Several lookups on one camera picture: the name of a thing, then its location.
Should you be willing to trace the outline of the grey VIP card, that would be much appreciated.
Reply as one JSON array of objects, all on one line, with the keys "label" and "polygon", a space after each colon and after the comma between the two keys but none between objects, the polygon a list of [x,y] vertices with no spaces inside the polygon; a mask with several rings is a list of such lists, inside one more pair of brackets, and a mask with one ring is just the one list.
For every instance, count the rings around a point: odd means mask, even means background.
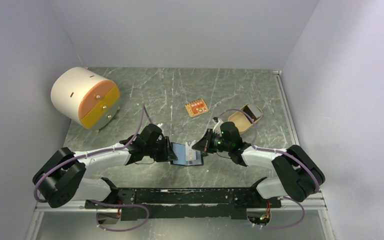
[{"label": "grey VIP card", "polygon": [[187,162],[196,161],[197,160],[197,153],[194,149],[192,149],[192,146],[196,143],[195,140],[187,141],[185,143],[185,160]]}]

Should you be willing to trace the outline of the black leather card holder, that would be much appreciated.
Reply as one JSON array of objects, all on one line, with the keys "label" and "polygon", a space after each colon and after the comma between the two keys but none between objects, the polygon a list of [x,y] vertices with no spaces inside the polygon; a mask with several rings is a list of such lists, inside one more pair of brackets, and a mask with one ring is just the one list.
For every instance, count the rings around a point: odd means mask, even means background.
[{"label": "black leather card holder", "polygon": [[172,148],[177,159],[172,160],[170,164],[184,167],[202,166],[204,164],[204,156],[201,151],[192,149],[195,143],[195,140],[187,141],[184,144],[173,142]]}]

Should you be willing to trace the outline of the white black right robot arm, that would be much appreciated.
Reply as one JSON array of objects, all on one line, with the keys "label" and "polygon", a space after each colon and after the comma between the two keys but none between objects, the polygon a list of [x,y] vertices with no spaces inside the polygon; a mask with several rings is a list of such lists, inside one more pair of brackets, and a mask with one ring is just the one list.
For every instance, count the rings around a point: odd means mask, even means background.
[{"label": "white black right robot arm", "polygon": [[222,123],[219,130],[207,129],[192,149],[207,154],[226,152],[237,165],[274,171],[274,177],[261,180],[250,193],[250,202],[255,207],[262,207],[270,198],[284,196],[301,203],[317,193],[326,181],[324,173],[301,146],[257,147],[243,141],[238,128],[230,121]]}]

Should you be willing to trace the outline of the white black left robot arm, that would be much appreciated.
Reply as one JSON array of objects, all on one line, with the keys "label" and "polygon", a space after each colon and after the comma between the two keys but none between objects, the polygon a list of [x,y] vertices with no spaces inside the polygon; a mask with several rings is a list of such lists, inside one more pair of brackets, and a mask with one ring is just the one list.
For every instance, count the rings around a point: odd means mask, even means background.
[{"label": "white black left robot arm", "polygon": [[169,137],[152,123],[108,147],[78,152],[63,147],[33,177],[33,196],[51,208],[62,207],[69,201],[90,201],[112,208],[122,203],[119,189],[106,177],[91,176],[103,169],[140,162],[144,157],[155,162],[177,160]]}]

